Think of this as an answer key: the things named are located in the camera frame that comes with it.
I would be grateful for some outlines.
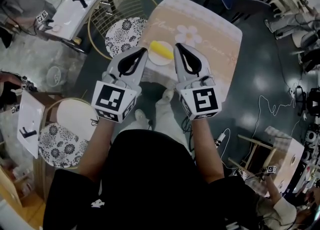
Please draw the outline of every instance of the white flower print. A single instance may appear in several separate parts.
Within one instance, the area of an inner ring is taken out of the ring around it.
[[[188,46],[195,47],[196,43],[202,42],[202,37],[197,34],[198,30],[195,26],[189,26],[187,29],[184,25],[178,25],[176,28],[180,33],[175,36],[175,41],[184,43]]]

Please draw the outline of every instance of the floor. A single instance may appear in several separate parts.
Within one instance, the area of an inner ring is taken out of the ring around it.
[[[49,0],[54,5],[57,0]],[[214,12],[221,10],[219,0],[212,0],[209,8]],[[237,134],[248,137],[253,135],[257,118],[259,115],[258,99],[260,95],[269,100],[270,107],[276,104],[289,104],[291,97],[288,94],[288,86],[297,86],[299,83],[304,90],[317,86],[317,73],[310,72],[308,75],[301,75],[301,68],[298,64],[297,56],[290,55],[295,50],[290,37],[275,41],[273,35],[264,26],[264,18],[270,18],[272,15],[255,15],[247,21],[236,23],[242,30],[243,38],[237,61],[236,70],[233,76],[232,84],[226,101],[222,105],[222,112],[216,117],[209,119],[212,134],[217,138],[226,128],[231,130],[228,148],[223,156],[223,161],[227,162],[228,157],[240,161],[249,151],[249,145],[239,145]],[[35,82],[41,90],[51,90],[46,84],[46,73],[50,66],[61,65],[69,69],[68,83],[64,88],[66,95],[76,94],[81,96],[86,90],[86,81],[84,78],[99,79],[101,73],[106,69],[106,62],[96,63],[91,60],[98,55],[92,51],[86,58],[73,52],[61,43],[53,41],[42,41],[35,37],[17,37],[12,46],[5,50],[0,44],[1,68],[6,71],[17,72],[28,76]],[[143,108],[148,118],[155,115],[154,103],[160,99],[164,88],[150,83],[142,83],[142,97],[138,100],[136,108]],[[174,115],[176,120],[181,123],[185,117],[178,97],[175,95],[172,101]],[[268,110],[267,102],[261,99],[261,114],[255,137],[262,138],[263,131],[269,126],[273,126],[287,134],[298,122],[299,104],[295,109],[292,106],[281,107],[276,117]],[[119,131],[133,120],[133,113],[130,113],[122,125],[117,126]],[[300,141],[304,136],[309,122],[313,122],[312,117],[307,121],[300,120],[296,125],[293,137]],[[9,114],[0,114],[1,130],[5,137],[12,138],[14,142],[15,132],[12,124],[12,116]],[[222,154],[226,146],[226,140],[219,147]]]

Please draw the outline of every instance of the black t-shirt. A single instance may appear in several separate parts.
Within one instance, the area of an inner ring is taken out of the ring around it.
[[[225,229],[224,179],[207,184],[183,145],[158,132],[127,130],[115,139],[99,184],[57,170],[44,230],[138,227]]]

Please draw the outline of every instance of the white logo on shirt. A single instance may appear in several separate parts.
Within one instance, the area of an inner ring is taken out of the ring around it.
[[[100,206],[103,206],[105,203],[102,202],[102,200],[98,199],[95,202],[91,203],[92,208],[100,208]]]

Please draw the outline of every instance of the wire chair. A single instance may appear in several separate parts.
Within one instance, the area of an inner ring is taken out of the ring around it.
[[[131,17],[140,17],[147,20],[156,6],[157,3],[154,0],[97,1],[90,13],[87,25],[88,36],[92,46],[103,57],[111,60],[112,58],[106,48],[103,51],[97,48],[96,41],[92,38],[92,33],[97,30],[104,40],[108,30],[116,22]]]

